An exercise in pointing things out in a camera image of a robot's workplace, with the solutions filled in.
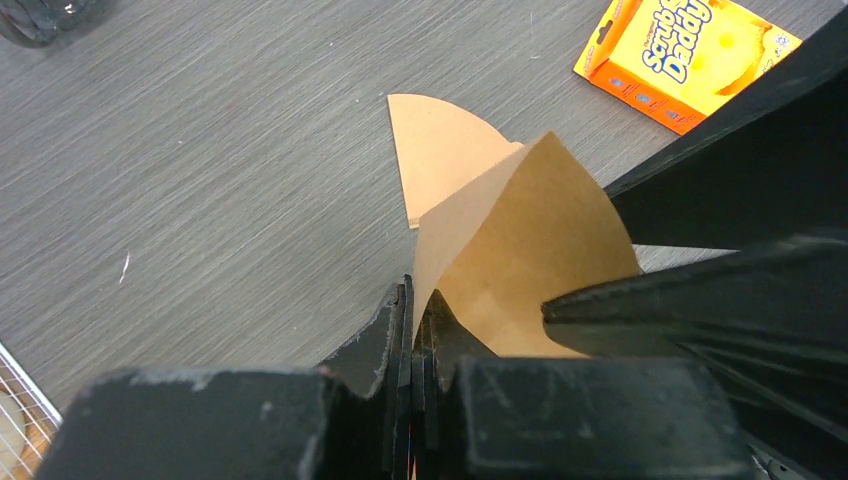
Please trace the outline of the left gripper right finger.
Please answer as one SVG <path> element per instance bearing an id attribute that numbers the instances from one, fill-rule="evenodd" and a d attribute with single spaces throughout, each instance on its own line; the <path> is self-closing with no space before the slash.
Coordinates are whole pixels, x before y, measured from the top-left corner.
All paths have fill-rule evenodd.
<path id="1" fill-rule="evenodd" d="M 752 479 L 729 401 L 681 358 L 500 358 L 431 295 L 413 354 L 418 479 Z"/>

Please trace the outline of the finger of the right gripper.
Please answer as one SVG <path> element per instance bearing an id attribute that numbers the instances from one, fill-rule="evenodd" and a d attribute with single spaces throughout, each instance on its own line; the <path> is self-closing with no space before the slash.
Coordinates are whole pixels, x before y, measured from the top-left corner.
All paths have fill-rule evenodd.
<path id="1" fill-rule="evenodd" d="M 636 244 L 739 249 L 847 224 L 847 15 L 608 185 Z"/>
<path id="2" fill-rule="evenodd" d="M 541 307 L 546 334 L 603 357 L 703 363 L 762 451 L 847 475 L 847 235 L 814 231 L 583 288 Z"/>

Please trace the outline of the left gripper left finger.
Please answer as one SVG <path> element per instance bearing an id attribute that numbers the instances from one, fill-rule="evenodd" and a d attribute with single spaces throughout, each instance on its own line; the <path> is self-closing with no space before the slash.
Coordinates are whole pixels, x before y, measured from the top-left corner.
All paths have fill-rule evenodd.
<path id="1" fill-rule="evenodd" d="M 40 479 L 408 479 L 413 286 L 310 368 L 143 367 L 66 412 Z"/>

